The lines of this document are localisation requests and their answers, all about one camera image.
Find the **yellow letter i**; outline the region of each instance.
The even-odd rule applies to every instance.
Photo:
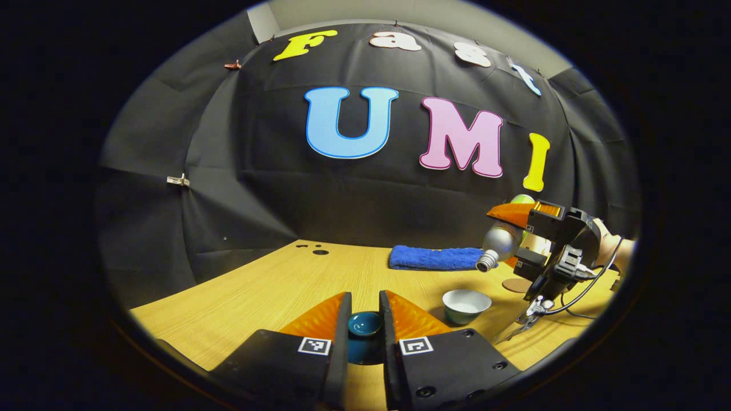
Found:
[[[546,153],[550,148],[550,143],[546,140],[546,137],[534,132],[529,137],[533,145],[533,154],[528,175],[523,179],[523,186],[529,190],[539,192],[543,190],[543,170],[546,166]]]

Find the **cork coaster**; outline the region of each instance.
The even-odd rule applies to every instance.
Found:
[[[531,283],[527,279],[507,279],[503,281],[503,287],[505,287],[506,290],[520,294],[525,294],[530,288],[531,284],[533,283]]]

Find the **green ball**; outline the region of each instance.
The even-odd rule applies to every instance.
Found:
[[[530,204],[535,203],[536,200],[533,200],[533,197],[527,195],[527,194],[519,194],[513,197],[513,199],[510,201],[511,203],[516,204]]]

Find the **black fabric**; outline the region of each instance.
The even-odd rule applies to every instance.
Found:
[[[96,224],[107,281],[130,309],[193,287],[181,193],[153,176],[105,169]]]
[[[553,76],[576,161],[575,207],[601,216],[613,234],[639,236],[640,180],[632,144],[599,91],[571,68]]]
[[[477,246],[491,224],[485,213],[527,191],[523,178],[531,159],[531,132],[551,142],[545,189],[537,196],[572,204],[575,164],[569,128],[546,79],[524,67],[544,90],[538,97],[504,54],[489,50],[489,68],[464,63],[455,57],[453,44],[472,40],[439,30],[381,24],[317,30],[326,29],[338,34],[304,56],[272,61],[296,34],[262,44],[239,72],[232,97],[237,113],[232,138],[238,144],[242,181],[301,238],[364,246]],[[414,52],[369,45],[377,31],[405,32],[423,48]],[[346,136],[367,129],[363,87],[398,91],[388,143],[381,151],[343,160],[309,147],[308,102],[303,95],[323,86],[350,91],[339,118],[339,131]],[[421,105],[425,97],[454,102],[466,124],[480,110],[504,119],[502,177],[478,176],[470,167],[429,170],[419,164],[429,139],[429,113]]]
[[[222,274],[264,253],[231,250],[201,261],[189,258],[186,239],[198,234],[183,229],[184,192],[165,183],[184,171],[202,112],[228,76],[223,64],[254,47],[244,11],[163,63],[130,97],[107,136],[99,157],[96,224],[107,280],[125,308],[180,292],[214,276],[208,273]]]
[[[247,36],[248,17],[241,14],[173,56],[130,99],[101,163],[125,171],[123,176],[152,176],[159,189],[177,192],[171,201],[179,202],[179,211],[170,212],[181,214],[175,224],[183,232],[183,241],[176,243],[183,247],[174,248],[174,258],[185,269],[153,269],[152,250],[171,249],[171,239],[149,237],[149,250],[135,256],[148,259],[149,268],[141,263],[141,273],[199,284],[297,238],[385,247],[479,246],[492,223],[485,213],[517,193],[577,206],[622,235],[637,224],[639,190],[631,148],[578,71],[549,81],[522,64],[542,90],[538,97],[502,53],[482,46],[492,63],[488,68],[457,58],[454,42],[470,39],[435,29],[362,23],[304,33],[326,29],[338,34],[306,55],[273,61],[296,34],[254,47]],[[410,34],[422,50],[374,47],[368,40],[376,31]],[[222,67],[236,59],[241,70]],[[323,86],[350,91],[341,103],[338,128],[353,137],[362,135],[368,123],[361,89],[398,91],[383,149],[362,159],[332,159],[309,146],[304,94]],[[504,119],[501,177],[479,176],[471,165],[459,170],[454,161],[447,170],[419,164],[429,140],[429,112],[421,105],[425,97],[453,102],[468,125],[481,110]],[[523,188],[532,132],[551,145],[540,193]],[[447,155],[453,158],[450,150]],[[189,188],[164,183],[165,176],[183,171]],[[141,213],[138,218],[148,217]],[[166,221],[171,217],[159,219],[161,227],[180,231]],[[111,228],[102,225],[105,230]],[[111,250],[104,245],[108,237],[102,236],[102,248]],[[116,237],[117,243],[139,240],[133,230]],[[106,256],[107,265],[125,267],[113,252]],[[114,282],[126,288],[126,295],[146,287],[124,272],[118,271]],[[161,287],[155,295],[172,292]]]

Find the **blue towel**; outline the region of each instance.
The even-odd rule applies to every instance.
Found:
[[[473,248],[432,250],[395,246],[388,265],[394,270],[476,270],[474,265],[481,255],[481,249]]]

